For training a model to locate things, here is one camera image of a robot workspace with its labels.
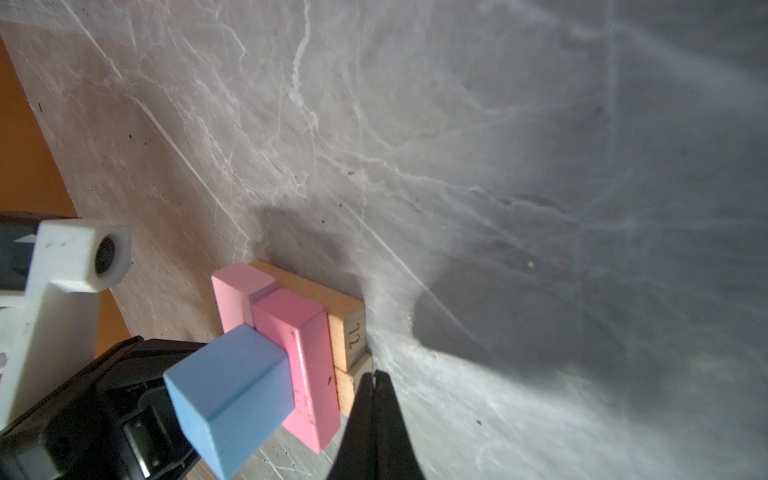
orange wall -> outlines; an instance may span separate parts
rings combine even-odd
[[[0,211],[76,217],[72,200],[0,41]],[[130,335],[112,293],[101,294],[96,355]]]

marble surface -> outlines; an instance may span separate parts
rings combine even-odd
[[[365,299],[428,478],[768,471],[765,2],[0,18],[78,212],[134,228],[132,333],[220,335],[209,275],[260,258]],[[278,431],[240,478],[338,443]]]

wooden block with number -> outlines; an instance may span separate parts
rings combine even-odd
[[[262,261],[250,265],[275,277],[280,288],[326,307],[333,365],[342,372],[348,372],[362,357],[368,343],[366,307],[362,301]]]

light pink block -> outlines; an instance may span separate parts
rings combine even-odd
[[[235,263],[210,276],[224,333],[236,326],[253,326],[252,303],[277,290],[277,280],[247,263]]]

screw hole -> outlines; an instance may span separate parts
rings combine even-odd
[[[114,240],[108,235],[104,237],[101,243],[99,243],[98,250],[96,250],[96,260],[94,261],[96,274],[101,275],[109,270],[109,267],[112,266],[112,262],[114,261],[116,249],[117,247],[114,245]]]

